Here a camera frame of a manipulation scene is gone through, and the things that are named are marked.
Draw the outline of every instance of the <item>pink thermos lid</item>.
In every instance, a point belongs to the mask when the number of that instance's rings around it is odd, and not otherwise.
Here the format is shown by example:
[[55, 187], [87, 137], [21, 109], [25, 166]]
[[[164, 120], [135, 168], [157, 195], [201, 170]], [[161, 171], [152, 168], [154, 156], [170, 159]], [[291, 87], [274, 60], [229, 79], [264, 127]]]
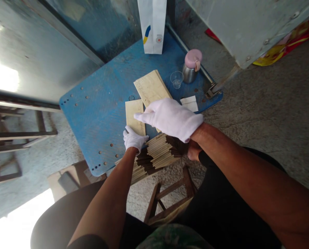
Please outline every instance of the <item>pink thermos lid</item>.
[[194, 68], [197, 72], [200, 69], [200, 63], [202, 62], [203, 55], [198, 49], [190, 50], [185, 57], [185, 64], [187, 68]]

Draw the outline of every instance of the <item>forearm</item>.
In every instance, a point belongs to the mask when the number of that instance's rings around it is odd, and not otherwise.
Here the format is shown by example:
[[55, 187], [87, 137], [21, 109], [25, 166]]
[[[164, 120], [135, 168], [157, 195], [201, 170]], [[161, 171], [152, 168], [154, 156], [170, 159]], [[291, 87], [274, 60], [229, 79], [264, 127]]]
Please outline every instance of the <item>forearm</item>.
[[288, 239], [287, 233], [309, 233], [308, 189], [206, 123], [191, 139], [286, 246], [299, 239]]
[[110, 249], [119, 246], [126, 216], [127, 195], [138, 149], [126, 150], [82, 216], [69, 244], [86, 234], [100, 236]]

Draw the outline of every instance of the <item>gloved hand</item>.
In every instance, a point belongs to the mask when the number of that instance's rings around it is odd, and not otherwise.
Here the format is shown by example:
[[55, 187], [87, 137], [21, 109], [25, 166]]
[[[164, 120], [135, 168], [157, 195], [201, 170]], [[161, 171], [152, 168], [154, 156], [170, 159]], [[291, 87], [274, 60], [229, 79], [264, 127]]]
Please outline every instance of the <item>gloved hand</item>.
[[129, 147], [135, 147], [138, 149], [138, 156], [141, 153], [142, 145], [149, 139], [149, 136], [140, 136], [133, 131], [130, 126], [126, 126], [126, 130], [123, 131], [123, 140], [126, 150]]
[[190, 136], [203, 123], [202, 114], [194, 114], [169, 98], [152, 102], [144, 113], [135, 113], [134, 118], [184, 143], [189, 142]]

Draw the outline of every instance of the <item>glass cup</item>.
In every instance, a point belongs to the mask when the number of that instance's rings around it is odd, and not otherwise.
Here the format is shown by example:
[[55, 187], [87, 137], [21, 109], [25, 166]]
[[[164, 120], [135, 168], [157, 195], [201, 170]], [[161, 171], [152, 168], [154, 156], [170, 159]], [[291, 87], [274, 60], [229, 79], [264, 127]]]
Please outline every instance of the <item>glass cup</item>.
[[181, 87], [181, 83], [183, 82], [183, 73], [180, 71], [175, 71], [171, 74], [171, 82], [175, 89], [179, 89]]

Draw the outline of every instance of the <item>blue metal tabletop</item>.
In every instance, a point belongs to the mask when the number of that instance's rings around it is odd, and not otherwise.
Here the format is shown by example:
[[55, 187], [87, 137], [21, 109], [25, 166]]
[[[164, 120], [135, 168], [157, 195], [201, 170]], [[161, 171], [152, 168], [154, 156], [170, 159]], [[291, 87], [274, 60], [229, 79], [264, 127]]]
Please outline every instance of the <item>blue metal tabletop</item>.
[[[140, 99], [135, 80], [157, 69], [173, 99], [195, 95], [199, 112], [222, 99], [222, 92], [210, 100], [205, 97], [208, 88], [203, 87], [209, 84], [200, 73], [193, 83], [174, 89], [170, 75], [182, 70], [186, 53], [168, 32], [163, 42], [162, 55], [149, 55], [139, 40], [61, 97], [60, 107], [94, 176], [114, 167], [125, 152], [125, 102]], [[146, 134], [158, 135], [149, 125]]]

